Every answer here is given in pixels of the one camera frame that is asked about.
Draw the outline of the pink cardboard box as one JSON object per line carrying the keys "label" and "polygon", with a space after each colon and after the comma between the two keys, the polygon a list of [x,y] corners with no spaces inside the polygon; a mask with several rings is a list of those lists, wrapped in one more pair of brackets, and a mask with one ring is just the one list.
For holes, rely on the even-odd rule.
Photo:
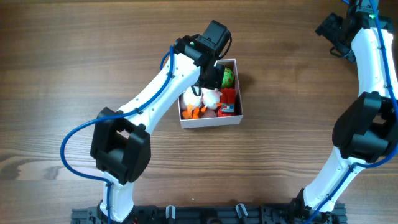
{"label": "pink cardboard box", "polygon": [[180,124],[183,129],[187,128],[202,128],[209,126],[223,126],[223,125],[232,125],[239,124],[243,118],[243,106],[241,101],[241,92],[239,86],[239,76],[238,76],[238,68],[236,59],[225,59],[220,60],[220,64],[225,65],[228,68],[231,68],[235,74],[234,87],[235,87],[235,105],[234,105],[234,113],[235,115],[231,116],[223,116],[223,117],[214,117],[214,118],[199,118],[199,119],[184,119],[182,115],[182,104],[178,104],[178,108],[180,109]]}

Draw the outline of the pink white duck figurine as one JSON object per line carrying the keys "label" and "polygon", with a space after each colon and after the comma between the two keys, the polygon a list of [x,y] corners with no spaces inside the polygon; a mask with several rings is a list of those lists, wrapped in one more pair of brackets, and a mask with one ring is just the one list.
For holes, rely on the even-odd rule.
{"label": "pink white duck figurine", "polygon": [[202,89],[202,103],[203,107],[200,110],[202,113],[204,113],[206,110],[215,110],[217,109],[221,103],[220,103],[220,98],[222,96],[222,92],[220,92],[218,89],[215,90],[210,90],[210,89]]}

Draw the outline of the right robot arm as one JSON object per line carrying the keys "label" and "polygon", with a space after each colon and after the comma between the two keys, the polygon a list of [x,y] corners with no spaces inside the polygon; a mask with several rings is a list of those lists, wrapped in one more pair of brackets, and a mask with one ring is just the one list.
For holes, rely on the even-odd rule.
{"label": "right robot arm", "polygon": [[290,223],[338,223],[335,203],[364,169],[397,154],[397,77],[392,56],[392,20],[378,1],[347,1],[346,17],[330,14],[316,29],[332,44],[330,53],[354,62],[358,98],[333,128],[333,150],[314,181],[290,203]]}

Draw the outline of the white yellow plush duck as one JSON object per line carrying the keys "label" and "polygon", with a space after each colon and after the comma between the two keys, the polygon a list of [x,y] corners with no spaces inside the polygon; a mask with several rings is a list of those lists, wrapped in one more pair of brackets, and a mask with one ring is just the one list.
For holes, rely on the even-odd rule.
{"label": "white yellow plush duck", "polygon": [[201,88],[191,86],[180,96],[180,109],[183,119],[198,119],[202,107]]}

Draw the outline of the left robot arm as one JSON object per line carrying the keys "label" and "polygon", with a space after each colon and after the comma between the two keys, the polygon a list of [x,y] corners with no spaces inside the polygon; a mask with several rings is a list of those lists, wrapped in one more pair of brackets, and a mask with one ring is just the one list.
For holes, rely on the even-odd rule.
{"label": "left robot arm", "polygon": [[224,66],[217,64],[232,42],[226,26],[212,20],[203,34],[186,35],[170,47],[158,75],[117,111],[97,115],[90,155],[105,179],[98,205],[103,223],[132,220],[135,181],[151,158],[150,136],[175,100],[187,89],[218,89]]}

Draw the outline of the green patterned ball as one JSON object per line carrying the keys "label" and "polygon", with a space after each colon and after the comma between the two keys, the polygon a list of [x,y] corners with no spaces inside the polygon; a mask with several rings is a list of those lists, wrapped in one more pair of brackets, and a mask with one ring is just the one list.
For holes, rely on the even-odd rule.
{"label": "green patterned ball", "polygon": [[233,88],[234,80],[235,80],[234,72],[230,68],[226,67],[224,70],[223,82],[222,82],[221,87],[222,88]]}

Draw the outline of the red toy fire truck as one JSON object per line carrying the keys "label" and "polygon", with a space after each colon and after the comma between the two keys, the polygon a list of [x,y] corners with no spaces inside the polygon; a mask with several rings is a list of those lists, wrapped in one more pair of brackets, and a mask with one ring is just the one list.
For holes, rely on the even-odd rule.
{"label": "red toy fire truck", "polygon": [[222,88],[220,96],[220,106],[217,116],[227,117],[236,115],[236,90],[234,88]]}

